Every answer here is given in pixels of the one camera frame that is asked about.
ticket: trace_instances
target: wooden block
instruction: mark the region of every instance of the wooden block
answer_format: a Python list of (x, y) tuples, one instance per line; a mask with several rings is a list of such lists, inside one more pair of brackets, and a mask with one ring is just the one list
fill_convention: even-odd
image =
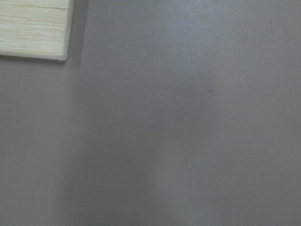
[(0, 55), (66, 60), (74, 0), (0, 0)]

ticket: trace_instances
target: light wood plank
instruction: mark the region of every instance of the light wood plank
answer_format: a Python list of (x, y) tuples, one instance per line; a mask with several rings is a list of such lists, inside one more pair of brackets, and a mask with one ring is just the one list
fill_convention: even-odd
[(0, 54), (66, 60), (74, 0), (0, 0)]

